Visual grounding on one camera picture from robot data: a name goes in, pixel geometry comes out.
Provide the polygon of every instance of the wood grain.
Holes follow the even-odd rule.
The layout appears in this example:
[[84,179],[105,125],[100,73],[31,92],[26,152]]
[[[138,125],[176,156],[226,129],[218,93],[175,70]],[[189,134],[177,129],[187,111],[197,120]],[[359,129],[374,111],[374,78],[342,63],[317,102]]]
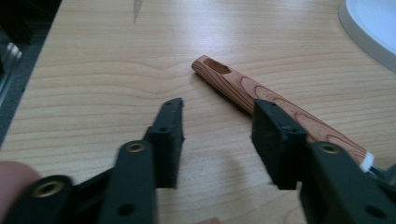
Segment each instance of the wood grain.
[[213,217],[197,224],[221,224],[221,222],[216,217]]
[[304,223],[296,191],[272,186],[251,119],[195,75],[201,55],[238,68],[376,155],[396,161],[396,76],[341,26],[341,0],[66,0],[0,160],[76,182],[113,165],[159,106],[182,97],[186,141],[159,222]]
[[307,140],[309,142],[328,141],[335,143],[343,147],[357,164],[364,161],[366,156],[364,148],[255,80],[206,55],[195,60],[191,67],[207,83],[244,108],[249,114],[253,114],[255,99],[273,102],[302,125],[308,132]]

